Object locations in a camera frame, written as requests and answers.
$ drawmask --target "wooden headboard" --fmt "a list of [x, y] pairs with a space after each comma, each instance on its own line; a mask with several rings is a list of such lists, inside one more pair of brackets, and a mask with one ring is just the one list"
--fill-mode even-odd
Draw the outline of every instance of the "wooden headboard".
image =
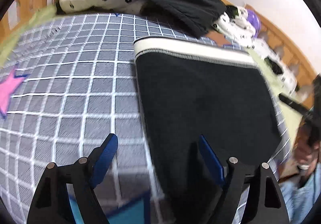
[[[221, 0], [226, 5], [233, 5], [227, 0]], [[245, 5], [245, 8], [253, 10], [261, 21], [261, 31], [266, 31], [269, 40], [268, 45], [271, 49], [274, 49], [276, 46], [283, 46], [284, 56], [282, 61], [287, 65], [299, 64], [299, 74], [297, 76], [297, 81], [299, 86], [310, 85], [317, 74], [311, 66], [310, 62], [301, 52], [300, 48], [290, 39], [288, 36], [274, 25], [267, 18], [258, 13], [252, 6]], [[313, 106], [313, 95], [311, 94], [308, 99], [306, 99], [303, 104], [309, 108]]]
[[47, 0], [15, 0], [15, 2], [17, 6], [15, 13], [17, 23], [14, 24], [13, 27], [10, 27], [9, 11], [7, 11], [0, 21], [0, 43], [12, 32], [26, 24], [33, 17], [33, 14], [36, 13], [36, 11], [48, 5]]

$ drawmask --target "mattress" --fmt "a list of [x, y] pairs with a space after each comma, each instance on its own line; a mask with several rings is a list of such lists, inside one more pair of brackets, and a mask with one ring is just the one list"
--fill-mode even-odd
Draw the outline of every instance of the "mattress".
[[[103, 210], [111, 212], [150, 190], [151, 222], [173, 221], [154, 172], [138, 99], [133, 42], [145, 36], [216, 46], [164, 21], [127, 14], [64, 17], [21, 36], [0, 71], [0, 80], [5, 79], [18, 63], [16, 74], [29, 74], [12, 95], [6, 120], [0, 119], [0, 196], [17, 223], [26, 223], [47, 163], [73, 163], [89, 155], [109, 132], [117, 134], [119, 147], [95, 189]], [[233, 41], [223, 48], [243, 51]], [[282, 113], [276, 102], [274, 106], [282, 142], [269, 163], [277, 173], [290, 148]]]

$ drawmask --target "white grid line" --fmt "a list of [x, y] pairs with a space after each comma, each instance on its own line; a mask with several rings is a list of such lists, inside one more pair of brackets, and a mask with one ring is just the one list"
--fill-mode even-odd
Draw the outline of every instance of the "white grid line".
[[[12, 199], [13, 201], [15, 201], [16, 203], [18, 203], [17, 199], [16, 199], [13, 195], [9, 194], [9, 197], [8, 197], [8, 198], [10, 198], [10, 199]], [[20, 203], [21, 203], [23, 209], [29, 210], [29, 206], [28, 206], [28, 205], [26, 205], [26, 204], [23, 203], [23, 202], [20, 202]]]
[[[34, 86], [33, 86], [33, 91], [35, 91], [35, 89], [36, 89], [36, 87], [37, 87], [37, 83], [35, 83], [34, 84]], [[30, 102], [31, 102], [31, 97], [29, 97], [28, 98], [28, 101], [27, 101], [27, 103], [26, 103], [26, 105], [25, 105], [25, 107], [28, 109], [28, 107], [29, 107], [29, 105], [30, 105]], [[21, 124], [20, 124], [20, 128], [19, 128], [19, 134], [18, 134], [18, 142], [17, 142], [17, 144], [16, 144], [16, 154], [19, 154], [19, 148], [20, 148], [20, 141], [21, 141], [21, 134], [22, 134], [22, 132], [23, 132], [23, 128], [24, 128], [24, 124], [25, 124], [25, 120], [26, 120], [26, 115], [25, 114], [23, 114], [22, 115], [22, 118], [21, 118]], [[10, 146], [10, 140], [11, 138], [9, 137], [8, 139], [7, 139], [7, 145], [8, 145], [8, 142], [9, 142], [9, 146]], [[15, 181], [15, 188], [16, 188], [16, 193], [17, 193], [17, 199], [18, 199], [18, 205], [19, 205], [19, 208], [20, 208], [20, 213], [21, 213], [21, 215], [22, 215], [22, 217], [23, 217], [23, 222], [25, 222], [26, 220], [25, 220], [25, 216], [24, 216], [24, 213], [23, 213], [23, 209], [22, 209], [22, 207], [21, 207], [21, 201], [20, 201], [20, 192], [19, 192], [19, 180], [18, 180], [18, 164], [19, 164], [19, 156], [17, 156], [17, 157], [15, 157], [15, 167], [14, 167], [14, 171], [15, 171], [15, 177], [14, 177], [14, 181]], [[32, 172], [30, 172], [30, 180], [32, 180], [33, 179], [33, 173]], [[11, 210], [11, 213], [13, 214], [13, 212], [12, 212], [12, 207], [11, 207], [11, 202], [9, 201], [8, 202], [9, 203], [9, 208], [10, 208], [10, 210]]]
[[286, 131], [288, 130], [288, 128], [286, 128], [285, 130], [284, 130], [284, 132], [283, 133], [281, 133], [281, 137], [286, 133]]
[[[18, 131], [12, 131], [12, 130], [7, 130], [7, 129], [3, 129], [3, 132], [10, 133], [10, 134], [17, 135], [17, 136], [18, 136], [18, 134], [19, 134]], [[22, 136], [23, 136], [23, 137], [28, 137], [28, 138], [34, 138], [34, 137], [35, 137], [35, 136], [32, 135], [32, 134], [25, 134], [25, 133], [23, 133]], [[53, 141], [53, 140], [54, 140], [54, 137], [53, 137], [53, 136], [42, 136], [42, 135], [40, 135], [40, 136], [38, 136], [38, 139], [41, 139], [41, 140], [43, 140], [43, 141], [47, 141], [47, 140]], [[78, 144], [78, 142], [79, 142], [79, 140], [78, 140], [76, 137], [69, 137], [69, 138], [57, 137], [56, 140], [59, 141], [59, 142], [74, 143], [74, 144], [76, 144], [76, 143]], [[22, 156], [22, 155], [19, 155], [19, 158], [23, 159], [23, 160], [26, 161], [26, 162], [31, 162], [31, 161], [30, 161], [30, 158], [26, 158], [26, 157], [24, 157], [24, 156]], [[42, 163], [41, 161], [37, 161], [37, 160], [34, 160], [34, 162], [35, 162], [35, 163]]]
[[[62, 62], [65, 58], [66, 54], [62, 55], [61, 58], [60, 58], [60, 61]], [[46, 61], [45, 61], [45, 64], [48, 64], [50, 58], [47, 58]], [[54, 75], [56, 75], [58, 73], [58, 70], [60, 69], [61, 67], [61, 63], [59, 65], [57, 65], [56, 69], [54, 70]], [[46, 93], [48, 94], [51, 90], [51, 87], [54, 83], [54, 78], [50, 80], [48, 86], [47, 86], [47, 90], [46, 90]], [[41, 120], [42, 120], [42, 117], [44, 116], [44, 109], [45, 109], [45, 106], [46, 106], [46, 103], [47, 103], [47, 99], [48, 99], [48, 95], [44, 95], [44, 98], [42, 100], [42, 103], [41, 103], [41, 108], [40, 108], [40, 112], [38, 114], [38, 120], [37, 120], [37, 126], [36, 126], [36, 132], [35, 132], [35, 135], [34, 135], [34, 138], [33, 138], [33, 149], [32, 149], [32, 153], [31, 153], [31, 172], [32, 172], [32, 177], [31, 177], [31, 181], [32, 181], [32, 190], [33, 190], [33, 193], [36, 191], [36, 183], [35, 183], [35, 173], [34, 173], [34, 158], [35, 158], [35, 153], [36, 153], [36, 146], [37, 146], [37, 140], [38, 140], [38, 134], [39, 134], [39, 130], [40, 130], [40, 125], [41, 125]]]
[[[89, 49], [89, 50], [83, 50], [83, 52], [95, 52], [97, 51], [97, 49]], [[116, 49], [100, 49], [100, 51], [116, 51]], [[128, 49], [120, 49], [119, 50], [120, 52], [133, 52], [133, 50], [128, 50]], [[67, 51], [67, 54], [69, 53], [78, 53], [79, 51]], [[64, 52], [54, 52], [53, 54], [54, 55], [61, 55], [61, 54], [65, 54], [66, 51]], [[27, 57], [27, 58], [19, 58], [20, 60], [20, 63], [24, 62], [24, 61], [30, 61], [30, 59], [35, 59], [35, 58], [41, 58], [41, 57], [51, 57], [52, 56], [52, 53], [46, 53], [46, 54], [38, 54], [38, 55], [35, 55], [35, 56], [31, 56], [31, 57]], [[63, 64], [73, 64], [74, 62], [76, 61], [73, 61], [73, 62], [65, 62]], [[82, 61], [77, 61], [78, 63], [91, 63], [91, 62], [94, 62], [93, 60], [82, 60]], [[96, 61], [97, 63], [115, 63], [115, 60], [97, 60]], [[132, 61], [117, 61], [118, 63], [124, 63], [124, 64], [133, 64], [134, 62]], [[3, 67], [3, 68], [8, 68], [8, 67], [11, 67], [13, 66], [14, 64], [16, 64], [16, 62], [11, 62], [11, 63], [6, 63], [6, 65]], [[59, 63], [50, 63], [50, 65], [58, 65]], [[41, 66], [46, 66], [45, 64], [41, 64], [41, 65], [36, 65], [36, 66], [31, 66], [31, 67], [18, 67], [16, 70], [17, 71], [25, 71], [25, 70], [28, 70], [28, 69], [35, 69], [37, 67], [41, 67]], [[8, 75], [9, 74], [9, 71], [8, 72], [3, 72], [1, 73], [0, 75], [3, 76], [3, 75]]]
[[[121, 24], [123, 21], [124, 15], [121, 15]], [[118, 40], [117, 40], [117, 49], [115, 53], [115, 61], [118, 61], [118, 53], [119, 53], [119, 45], [120, 45], [120, 34], [121, 29], [119, 29], [118, 33]], [[114, 72], [113, 72], [113, 88], [112, 88], [112, 97], [111, 97], [111, 120], [110, 120], [110, 130], [112, 133], [116, 132], [116, 126], [115, 126], [115, 92], [116, 92], [116, 75], [117, 75], [117, 67], [118, 64], [114, 63]], [[116, 194], [116, 201], [118, 206], [120, 207], [122, 205], [122, 197], [121, 197], [121, 190], [120, 190], [120, 183], [119, 183], [119, 175], [118, 175], [118, 168], [117, 168], [117, 153], [114, 156], [112, 160], [112, 173], [114, 177], [114, 184], [115, 184], [115, 194]]]
[[[6, 174], [8, 179], [11, 179], [12, 181], [15, 181], [15, 178], [16, 178], [16, 177], [15, 177], [14, 175], [12, 175], [12, 174], [10, 174], [10, 173], [6, 173], [7, 171], [5, 171], [5, 170], [2, 169], [2, 168], [0, 168], [0, 172], [2, 172], [3, 174]], [[18, 184], [19, 184], [19, 185], [22, 185], [22, 186], [24, 186], [24, 187], [26, 187], [26, 188], [31, 189], [30, 184], [28, 184], [28, 183], [26, 183], [26, 182], [24, 182], [24, 181], [22, 181], [22, 180], [20, 180], [20, 179], [18, 179]]]
[[291, 150], [289, 150], [286, 155], [284, 156], [284, 159], [281, 161], [280, 164], [284, 163], [287, 159], [288, 159], [288, 154], [291, 152]]
[[[26, 84], [23, 84], [22, 86], [21, 86], [21, 88], [22, 88], [22, 91], [24, 90], [24, 87], [23, 86], [25, 86]], [[8, 126], [10, 126], [9, 128], [11, 129], [11, 127], [12, 127], [12, 123], [13, 123], [13, 119], [11, 120], [11, 123], [10, 124], [8, 124]], [[7, 195], [7, 198], [8, 198], [8, 208], [9, 208], [9, 212], [11, 212], [11, 213], [13, 213], [12, 212], [12, 208], [11, 208], [11, 202], [10, 202], [10, 192], [9, 192], [9, 154], [10, 154], [10, 133], [8, 133], [8, 132], [6, 132], [6, 140], [7, 140], [7, 143], [6, 143], [6, 149], [2, 149], [2, 147], [0, 147], [0, 150], [2, 150], [5, 154], [6, 154], [6, 156], [8, 156], [8, 160], [6, 160], [6, 162], [5, 162], [5, 171], [3, 171], [3, 173], [5, 174], [5, 176], [6, 176], [6, 195]]]
[[[99, 17], [102, 17], [102, 16], [109, 16], [109, 14], [107, 15], [104, 15], [104, 14], [99, 14]], [[134, 19], [134, 17], [130, 17], [130, 16], [124, 16], [125, 18], [131, 18], [131, 19]], [[102, 21], [102, 22], [88, 22], [88, 21], [85, 21], [83, 20], [83, 22], [80, 22], [80, 23], [62, 23], [60, 25], [58, 24], [54, 24], [54, 22], [51, 22], [51, 25], [50, 26], [39, 26], [39, 27], [36, 27], [32, 30], [29, 30], [27, 34], [31, 34], [31, 33], [34, 33], [34, 32], [39, 32], [39, 31], [43, 31], [43, 30], [47, 30], [47, 29], [50, 29], [50, 27], [55, 27], [55, 28], [62, 28], [62, 27], [67, 27], [67, 26], [71, 26], [71, 25], [95, 25], [95, 24], [106, 24], [105, 21]], [[120, 23], [117, 23], [117, 22], [110, 22], [110, 24], [120, 24]], [[31, 39], [26, 39], [26, 40], [20, 40], [19, 41], [19, 44], [21, 44], [22, 42], [28, 42], [30, 41]]]
[[283, 119], [283, 120], [279, 121], [279, 123], [278, 123], [278, 127], [279, 127], [281, 124], [283, 124], [284, 122], [285, 122], [285, 119]]
[[137, 39], [135, 26], [136, 26], [136, 16], [134, 16], [134, 18], [133, 18], [134, 42], [135, 42], [135, 41], [136, 41], [136, 39]]
[[[56, 78], [114, 78], [113, 76], [110, 75], [74, 75], [74, 76], [66, 76], [66, 75], [57, 75], [57, 76], [48, 76], [48, 77], [38, 77], [38, 78], [29, 78], [29, 79], [25, 79], [26, 82], [28, 81], [41, 81], [41, 80], [47, 80], [47, 79], [56, 79]], [[135, 76], [130, 76], [130, 75], [119, 75], [119, 76], [115, 76], [115, 78], [124, 78], [124, 79], [135, 79]]]
[[[8, 114], [23, 114], [23, 115], [38, 115], [38, 116], [48, 116], [48, 117], [65, 117], [65, 118], [81, 118], [84, 114], [81, 113], [45, 113], [45, 112], [27, 112], [27, 111], [9, 111]], [[110, 113], [86, 113], [86, 117], [92, 117], [92, 118], [111, 118], [113, 115]], [[115, 118], [122, 118], [122, 119], [128, 119], [128, 118], [139, 118], [139, 113], [114, 113]]]
[[[147, 26], [147, 33], [150, 36], [150, 31], [149, 28]], [[159, 204], [159, 200], [158, 200], [158, 196], [157, 196], [157, 188], [156, 188], [156, 180], [155, 180], [155, 173], [154, 173], [154, 167], [151, 161], [151, 155], [150, 155], [150, 150], [149, 150], [149, 145], [148, 145], [148, 141], [147, 141], [147, 137], [145, 135], [145, 118], [144, 118], [144, 114], [143, 114], [143, 109], [142, 109], [142, 103], [141, 103], [141, 99], [139, 98], [139, 110], [141, 113], [141, 124], [142, 124], [142, 135], [143, 135], [143, 142], [144, 142], [144, 148], [145, 148], [145, 154], [146, 154], [146, 160], [147, 160], [147, 169], [148, 169], [148, 174], [149, 174], [149, 179], [150, 179], [150, 188], [151, 188], [151, 196], [154, 200], [154, 205], [155, 205], [155, 211], [156, 211], [156, 216], [158, 219], [158, 224], [162, 224], [163, 223], [163, 217], [162, 217], [162, 213], [161, 213], [161, 207]]]
[[[110, 17], [111, 17], [111, 15], [108, 16], [108, 21], [107, 21], [107, 25], [106, 25], [104, 34], [107, 31], [107, 27], [108, 27], [108, 24], [109, 24], [109, 21], [110, 21]], [[79, 138], [79, 155], [80, 155], [80, 157], [83, 157], [83, 144], [84, 144], [84, 138], [85, 138], [85, 127], [86, 127], [86, 119], [87, 119], [87, 115], [88, 115], [87, 110], [88, 110], [88, 104], [89, 104], [89, 98], [90, 98], [93, 79], [97, 78], [94, 75], [95, 75], [95, 71], [96, 71], [96, 65], [97, 65], [97, 60], [98, 60], [98, 56], [99, 56], [99, 53], [100, 53], [101, 46], [102, 46], [102, 41], [100, 42], [100, 45], [99, 45], [98, 50], [96, 52], [96, 56], [95, 56], [95, 59], [94, 59], [94, 62], [93, 62], [93, 66], [92, 66], [92, 69], [91, 69], [88, 91], [86, 93], [85, 107], [84, 107], [84, 111], [83, 111], [83, 114], [82, 114], [81, 131], [80, 131], [80, 138]]]
[[[83, 47], [82, 47], [81, 50], [79, 51], [76, 60], [79, 60], [79, 58], [80, 58], [80, 56], [81, 56], [81, 54], [82, 54], [82, 50], [83, 50]], [[72, 70], [71, 70], [70, 78], [69, 78], [69, 81], [68, 81], [68, 84], [67, 84], [65, 93], [68, 93], [68, 92], [69, 92], [69, 89], [70, 89], [70, 86], [71, 86], [71, 82], [72, 82], [72, 76], [73, 76], [74, 73], [75, 73], [76, 66], [77, 66], [77, 63], [74, 63], [74, 65], [73, 65], [73, 67], [72, 67]], [[65, 108], [66, 100], [67, 100], [67, 96], [64, 96], [64, 97], [63, 97], [63, 100], [62, 100], [62, 103], [61, 103], [60, 111], [59, 111], [59, 116], [58, 116], [56, 131], [55, 131], [55, 135], [54, 135], [54, 141], [53, 141], [53, 145], [52, 145], [52, 161], [53, 161], [53, 162], [56, 162], [57, 139], [58, 139], [58, 134], [59, 134], [59, 130], [60, 130], [60, 124], [61, 124], [62, 114], [63, 114], [64, 108]]]
[[[69, 33], [79, 33], [79, 32], [84, 32], [84, 31], [91, 31], [92, 29], [84, 29], [84, 30], [82, 30], [82, 29], [79, 29], [79, 30], [74, 30], [74, 31], [70, 31]], [[133, 30], [131, 30], [131, 29], [122, 29], [122, 28], [119, 28], [119, 29], [108, 29], [108, 30], [123, 30], [123, 31], [133, 31]], [[146, 32], [145, 30], [136, 30], [136, 31], [138, 31], [138, 32]], [[48, 39], [48, 40], [46, 40], [46, 44], [48, 44], [47, 45], [47, 47], [52, 47], [52, 48], [54, 48], [54, 47], [56, 47], [57, 45], [59, 45], [59, 47], [64, 47], [65, 45], [68, 45], [68, 43], [67, 44], [59, 44], [58, 42], [62, 42], [62, 41], [64, 41], [64, 40], [66, 40], [66, 39], [73, 39], [74, 38], [74, 35], [70, 35], [70, 36], [68, 36], [68, 33], [67, 32], [65, 32], [65, 31], [63, 31], [63, 33], [65, 34], [65, 38], [56, 38], [56, 37], [54, 37], [54, 38], [52, 38], [52, 39]], [[94, 35], [91, 35], [92, 37], [94, 37], [94, 36], [97, 36], [97, 37], [103, 37], [102, 38], [102, 41], [103, 41], [103, 43], [116, 43], [115, 41], [105, 41], [104, 40], [104, 37], [105, 36], [116, 36], [116, 35], [108, 35], [108, 34], [94, 34]], [[123, 37], [132, 37], [131, 35], [121, 35], [121, 36], [123, 36]], [[81, 36], [79, 36], [78, 38], [82, 38], [82, 37], [90, 37], [89, 35], [81, 35]], [[24, 42], [24, 44], [28, 44], [28, 43], [31, 43], [31, 42], [33, 42], [33, 43], [36, 43], [36, 44], [39, 44], [39, 42], [40, 41], [43, 41], [43, 40], [45, 40], [46, 38], [43, 38], [43, 39], [39, 39], [39, 40], [37, 40], [37, 41], [32, 41], [32, 40], [26, 40], [25, 42]], [[53, 43], [53, 42], [57, 42], [57, 45], [53, 45], [53, 46], [51, 46], [50, 45], [50, 43]], [[100, 43], [100, 41], [90, 41], [90, 42], [88, 42], [88, 43]]]
[[284, 143], [284, 145], [282, 145], [282, 147], [279, 149], [278, 152], [276, 152], [267, 163], [269, 163], [271, 160], [273, 160], [282, 150], [283, 148], [287, 145], [287, 143], [289, 142], [290, 138], [286, 140], [286, 142]]
[[[51, 37], [51, 36], [53, 36], [53, 35], [55, 35], [55, 32], [58, 32], [58, 30], [56, 29], [56, 31], [54, 32], [54, 31], [52, 31], [52, 29], [53, 28], [51, 28], [51, 33], [50, 34], [48, 34], [48, 35], [46, 35], [44, 38], [42, 38], [42, 39], [40, 39], [40, 40], [38, 40], [38, 41], [36, 41], [36, 42], [34, 42], [34, 44], [33, 45], [27, 45], [26, 46], [26, 43], [24, 42], [24, 48], [23, 48], [23, 53], [24, 54], [29, 54], [30, 53], [30, 51], [29, 51], [29, 49], [31, 49], [31, 48], [33, 48], [33, 47], [35, 47], [36, 45], [37, 45], [37, 47], [31, 52], [31, 53], [34, 53], [34, 52], [37, 52], [37, 51], [39, 51], [40, 50], [40, 48], [41, 48], [41, 44], [40, 44], [40, 42], [42, 42], [42, 44], [44, 43], [44, 41], [45, 41], [45, 39], [47, 39], [47, 38], [49, 38], [49, 37]], [[22, 53], [21, 53], [21, 51], [22, 51], [22, 49], [21, 50], [19, 50], [19, 51], [16, 51], [16, 50], [13, 50], [12, 51], [12, 53], [14, 53], [15, 54], [15, 57], [16, 58], [19, 58], [19, 57], [22, 57]]]

